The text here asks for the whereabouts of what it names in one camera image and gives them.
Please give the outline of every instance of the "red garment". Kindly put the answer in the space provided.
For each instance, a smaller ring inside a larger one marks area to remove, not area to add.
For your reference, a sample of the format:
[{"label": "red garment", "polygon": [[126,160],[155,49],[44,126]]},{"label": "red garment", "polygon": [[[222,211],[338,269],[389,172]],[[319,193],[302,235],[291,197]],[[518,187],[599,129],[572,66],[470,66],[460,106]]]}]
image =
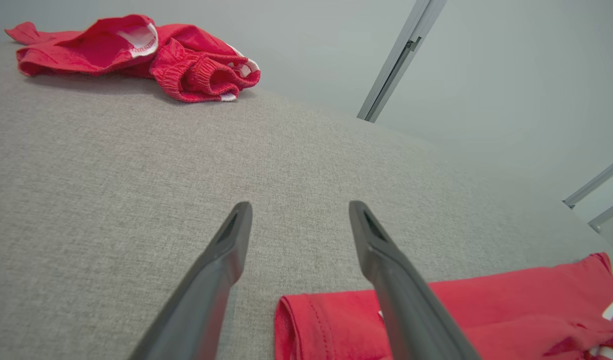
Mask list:
[{"label": "red garment", "polygon": [[6,30],[27,45],[17,51],[26,76],[42,71],[119,71],[154,78],[165,93],[187,103],[233,101],[260,81],[260,68],[238,50],[193,25],[164,25],[142,14],[103,18],[85,31],[41,32],[31,22]]},{"label": "red garment", "polygon": [[[606,253],[430,287],[483,360],[613,360],[613,274]],[[373,290],[282,296],[276,360],[390,358],[379,310]]]}]

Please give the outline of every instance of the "textured gray cloth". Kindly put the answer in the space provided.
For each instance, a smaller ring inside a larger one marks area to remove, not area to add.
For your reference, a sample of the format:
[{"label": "textured gray cloth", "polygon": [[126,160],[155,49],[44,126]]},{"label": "textured gray cloth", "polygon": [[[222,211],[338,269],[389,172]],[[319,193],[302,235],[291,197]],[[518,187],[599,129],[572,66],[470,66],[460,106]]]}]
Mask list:
[{"label": "textured gray cloth", "polygon": [[181,104],[148,79],[40,75],[0,44],[0,359],[123,359],[239,201],[253,224],[220,359],[273,358],[284,294],[370,289],[348,202],[428,281],[613,248],[531,184],[260,88]]}]

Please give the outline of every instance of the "stitching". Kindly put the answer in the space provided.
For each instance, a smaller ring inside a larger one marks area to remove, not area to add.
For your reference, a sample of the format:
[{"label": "stitching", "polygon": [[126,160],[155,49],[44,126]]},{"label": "stitching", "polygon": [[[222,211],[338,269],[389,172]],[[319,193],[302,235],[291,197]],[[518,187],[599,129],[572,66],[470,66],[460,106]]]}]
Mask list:
[{"label": "stitching", "polygon": [[317,323],[320,326],[320,332],[322,333],[322,340],[324,340],[324,351],[326,352],[326,358],[329,358],[329,346],[327,346],[327,338],[325,337],[325,331],[322,329],[322,321],[320,321],[320,316],[318,316],[318,312],[316,308],[311,303],[311,300],[307,300],[309,305],[311,305],[311,309],[313,309],[313,313],[315,314],[315,318],[317,319]]}]

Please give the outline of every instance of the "folded red fabric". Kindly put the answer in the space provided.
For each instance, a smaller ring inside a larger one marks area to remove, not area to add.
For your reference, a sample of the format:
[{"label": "folded red fabric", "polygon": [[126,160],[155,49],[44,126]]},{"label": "folded red fabric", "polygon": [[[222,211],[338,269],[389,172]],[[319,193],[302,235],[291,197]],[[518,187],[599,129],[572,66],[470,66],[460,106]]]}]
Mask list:
[{"label": "folded red fabric", "polygon": [[[483,360],[613,360],[613,274],[606,253],[430,287]],[[282,296],[276,359],[391,358],[379,310],[373,290]]]},{"label": "folded red fabric", "polygon": [[260,81],[256,62],[219,38],[194,25],[156,27],[142,14],[103,18],[85,31],[42,32],[31,22],[5,31],[26,45],[17,51],[26,76],[118,71],[153,78],[187,103],[233,101]]}]

